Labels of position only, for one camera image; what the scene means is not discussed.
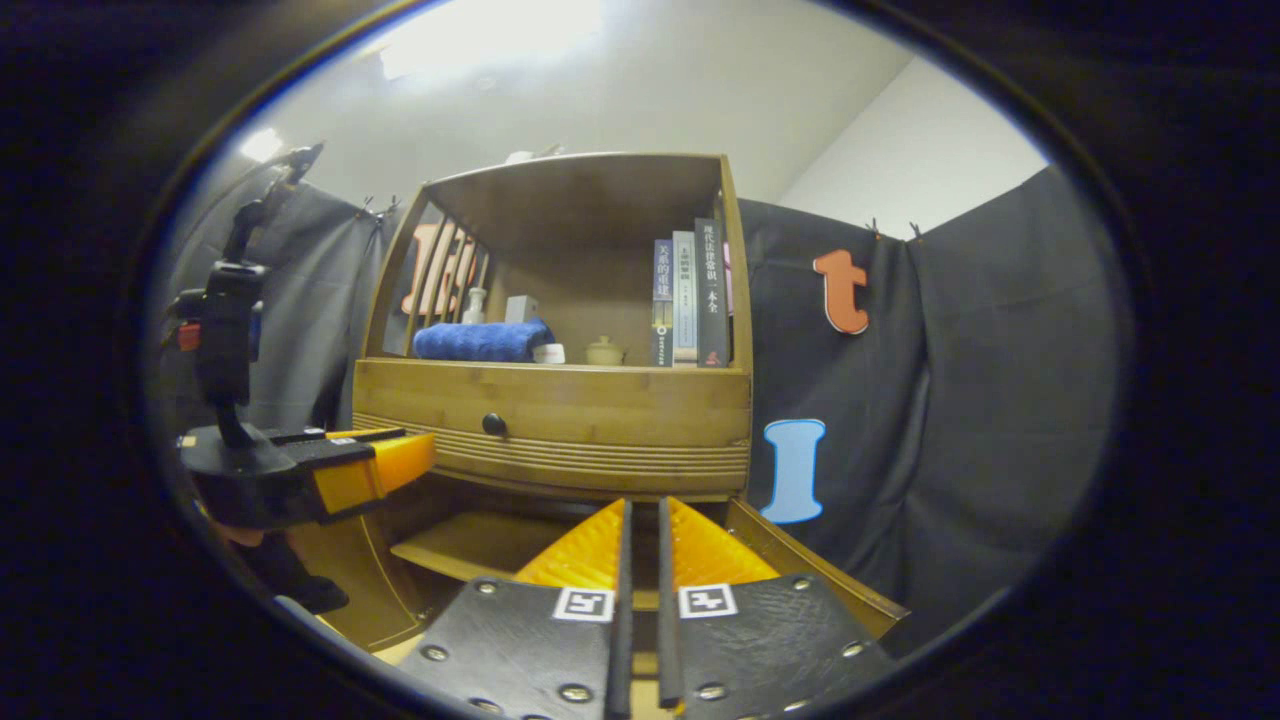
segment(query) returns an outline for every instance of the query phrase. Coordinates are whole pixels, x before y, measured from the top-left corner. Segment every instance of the ceiling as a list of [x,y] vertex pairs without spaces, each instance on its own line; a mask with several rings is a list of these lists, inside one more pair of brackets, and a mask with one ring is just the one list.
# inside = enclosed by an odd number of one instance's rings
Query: ceiling
[[[595,0],[563,3],[595,9]],[[911,59],[800,0],[599,0],[598,12],[594,32],[553,50],[500,53],[529,44],[495,37],[577,15],[488,12],[463,27],[429,9],[411,40],[431,58],[429,69],[387,79],[376,51],[385,42],[375,40],[312,72],[246,135],[271,127],[285,147],[324,140],[307,179],[352,202],[374,196],[374,206],[553,143],[566,152],[724,152],[741,197],[777,201]]]

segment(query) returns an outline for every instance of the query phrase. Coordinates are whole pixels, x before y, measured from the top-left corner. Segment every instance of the book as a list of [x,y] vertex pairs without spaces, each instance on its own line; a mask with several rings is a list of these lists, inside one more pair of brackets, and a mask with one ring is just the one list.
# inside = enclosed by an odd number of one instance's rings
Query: book
[[653,241],[653,364],[671,366],[671,240]]
[[698,275],[698,366],[728,366],[728,291],[724,282],[724,249],[719,223],[694,220]]
[[671,346],[673,368],[698,366],[698,273],[694,245],[691,231],[672,233],[671,246],[676,260],[671,323],[675,336]]

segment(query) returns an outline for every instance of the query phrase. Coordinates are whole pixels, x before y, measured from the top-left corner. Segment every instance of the screw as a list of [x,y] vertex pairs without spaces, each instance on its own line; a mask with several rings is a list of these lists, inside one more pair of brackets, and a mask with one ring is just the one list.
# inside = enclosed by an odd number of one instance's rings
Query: screw
[[570,702],[590,702],[591,691],[584,685],[561,685],[561,697]]
[[727,694],[728,691],[719,683],[707,683],[705,685],[698,688],[698,697],[705,701],[719,700]]
[[489,702],[488,700],[484,700],[481,697],[474,697],[474,698],[471,698],[470,702],[471,702],[471,705],[479,707],[480,710],[488,710],[489,712],[493,712],[494,715],[502,715],[502,708],[498,707],[497,703]]

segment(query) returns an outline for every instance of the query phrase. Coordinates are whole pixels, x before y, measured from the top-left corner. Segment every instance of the metal bolt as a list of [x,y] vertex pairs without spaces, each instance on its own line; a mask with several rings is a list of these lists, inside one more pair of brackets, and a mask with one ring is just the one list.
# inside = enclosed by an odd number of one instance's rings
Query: metal bolt
[[434,660],[436,662],[444,662],[449,659],[449,653],[438,644],[422,646],[422,657],[428,660]]
[[728,691],[719,683],[707,683],[705,685],[698,688],[698,697],[707,701],[719,700],[727,694]]
[[471,705],[479,707],[480,710],[486,710],[489,712],[493,712],[494,715],[502,715],[502,708],[498,707],[497,703],[489,702],[488,700],[484,700],[481,697],[474,697],[471,698],[470,702]]
[[591,691],[585,685],[561,685],[561,697],[570,702],[590,702]]

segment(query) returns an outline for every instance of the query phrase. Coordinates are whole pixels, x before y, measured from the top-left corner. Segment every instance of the cabinet drawer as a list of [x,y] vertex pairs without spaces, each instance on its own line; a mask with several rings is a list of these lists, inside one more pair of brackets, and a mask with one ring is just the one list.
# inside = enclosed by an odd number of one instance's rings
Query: cabinet drawer
[[480,434],[494,414],[513,441],[723,448],[749,442],[751,379],[737,369],[374,357],[356,363],[353,406],[398,424]]

